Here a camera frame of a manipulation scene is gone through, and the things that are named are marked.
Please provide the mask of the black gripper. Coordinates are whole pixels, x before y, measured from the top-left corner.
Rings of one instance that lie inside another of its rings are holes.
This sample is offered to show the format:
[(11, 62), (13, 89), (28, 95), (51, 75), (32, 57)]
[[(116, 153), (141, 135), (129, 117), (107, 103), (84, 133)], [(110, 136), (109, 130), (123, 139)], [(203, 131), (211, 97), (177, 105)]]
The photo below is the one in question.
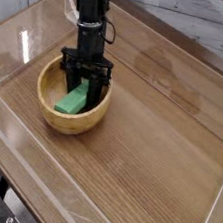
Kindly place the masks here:
[(94, 108), (101, 96), (102, 85), (109, 85), (113, 63), (104, 56), (106, 39), (104, 28), (97, 24), (77, 23), (77, 46), (63, 47), (60, 66), (66, 72), (67, 92), (81, 84), (82, 78), (89, 80), (86, 109)]

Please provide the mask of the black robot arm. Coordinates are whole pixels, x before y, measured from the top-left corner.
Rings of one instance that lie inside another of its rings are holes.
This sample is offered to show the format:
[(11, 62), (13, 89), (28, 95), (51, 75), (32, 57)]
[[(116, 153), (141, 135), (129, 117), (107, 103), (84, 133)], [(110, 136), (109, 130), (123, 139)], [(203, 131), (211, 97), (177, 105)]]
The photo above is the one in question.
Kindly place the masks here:
[(77, 47), (62, 49), (61, 68), (66, 72), (67, 91), (74, 92), (88, 81), (85, 108), (93, 108), (99, 103), (103, 86), (108, 86), (112, 78), (113, 63), (104, 56), (105, 44), (113, 44), (106, 37), (107, 25), (114, 30), (107, 18), (110, 0), (77, 0), (78, 10)]

